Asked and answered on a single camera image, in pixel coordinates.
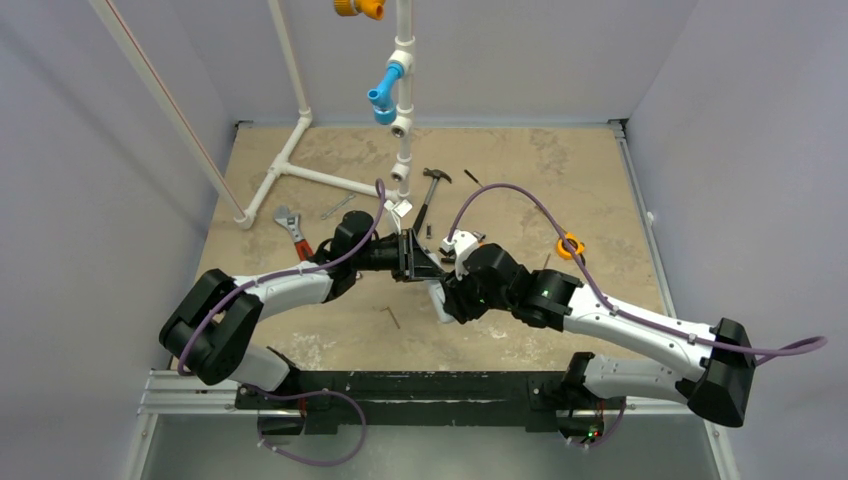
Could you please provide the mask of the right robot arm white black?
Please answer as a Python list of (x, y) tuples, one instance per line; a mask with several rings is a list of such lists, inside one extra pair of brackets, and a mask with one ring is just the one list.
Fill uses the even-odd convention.
[(591, 336), (640, 354), (638, 360), (596, 355), (565, 375), (561, 392), (573, 406), (637, 396), (683, 404), (726, 427), (745, 421), (756, 361), (745, 327), (734, 320), (710, 326), (630, 304), (617, 309), (578, 278), (530, 271), (497, 244), (475, 249), (440, 283), (443, 309), (459, 323), (506, 311), (533, 328)]

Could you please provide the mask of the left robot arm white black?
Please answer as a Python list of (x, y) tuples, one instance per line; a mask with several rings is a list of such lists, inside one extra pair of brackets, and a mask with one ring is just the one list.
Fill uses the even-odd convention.
[(412, 230), (379, 236), (370, 214), (350, 211), (331, 238), (288, 270), (248, 277), (206, 271), (163, 325), (159, 343), (204, 384), (226, 379), (247, 384), (259, 388), (272, 408), (287, 408), (298, 395), (298, 382), (290, 376), (296, 368), (284, 355), (252, 344), (257, 324), (339, 298), (362, 271), (430, 284), (445, 273)]

